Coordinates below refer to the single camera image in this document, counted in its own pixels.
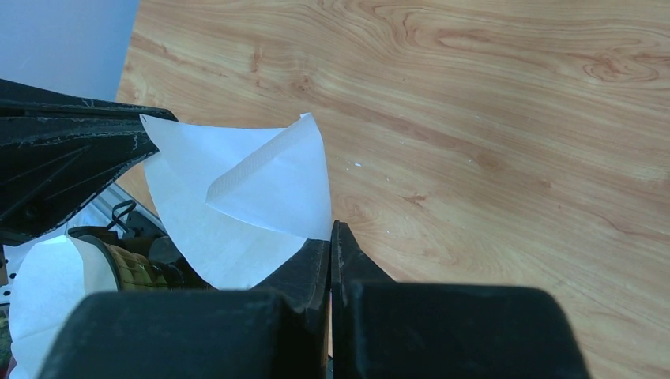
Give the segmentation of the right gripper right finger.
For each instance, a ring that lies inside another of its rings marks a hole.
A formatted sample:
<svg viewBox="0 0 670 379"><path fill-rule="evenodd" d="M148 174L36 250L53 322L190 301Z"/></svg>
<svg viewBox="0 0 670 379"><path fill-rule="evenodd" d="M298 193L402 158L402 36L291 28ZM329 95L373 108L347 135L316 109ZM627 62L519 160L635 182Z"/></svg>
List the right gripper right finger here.
<svg viewBox="0 0 670 379"><path fill-rule="evenodd" d="M393 280L331 236L336 378L587 378L570 322L532 287Z"/></svg>

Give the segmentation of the white paper coffee filter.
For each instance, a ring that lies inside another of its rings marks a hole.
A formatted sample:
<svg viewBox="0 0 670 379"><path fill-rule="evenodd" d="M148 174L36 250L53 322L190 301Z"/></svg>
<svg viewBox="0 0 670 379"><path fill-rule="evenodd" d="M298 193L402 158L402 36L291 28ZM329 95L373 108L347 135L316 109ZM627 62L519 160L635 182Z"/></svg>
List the white paper coffee filter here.
<svg viewBox="0 0 670 379"><path fill-rule="evenodd" d="M36 378L67 318L88 295L117 291L111 266L91 243L58 236L23 260L9 307L11 378Z"/></svg>

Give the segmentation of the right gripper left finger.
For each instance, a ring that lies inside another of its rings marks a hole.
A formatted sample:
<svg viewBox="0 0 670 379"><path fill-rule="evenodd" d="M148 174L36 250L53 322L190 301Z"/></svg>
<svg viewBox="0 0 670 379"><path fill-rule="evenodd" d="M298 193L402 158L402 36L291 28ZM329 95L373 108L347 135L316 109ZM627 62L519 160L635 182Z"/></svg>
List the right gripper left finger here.
<svg viewBox="0 0 670 379"><path fill-rule="evenodd" d="M330 244L249 290L101 292L67 318L42 378L327 378Z"/></svg>

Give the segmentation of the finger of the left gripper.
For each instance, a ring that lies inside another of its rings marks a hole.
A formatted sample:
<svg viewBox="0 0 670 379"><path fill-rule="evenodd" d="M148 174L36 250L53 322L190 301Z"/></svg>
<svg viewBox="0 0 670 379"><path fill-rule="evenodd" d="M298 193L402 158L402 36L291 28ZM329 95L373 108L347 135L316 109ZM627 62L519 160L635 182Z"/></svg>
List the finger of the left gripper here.
<svg viewBox="0 0 670 379"><path fill-rule="evenodd" d="M5 79L1 80L1 116L29 118L102 118L138 120L141 115L176 120L162 108L69 96Z"/></svg>
<svg viewBox="0 0 670 379"><path fill-rule="evenodd" d="M2 118L2 238L62 226L156 151L139 118Z"/></svg>

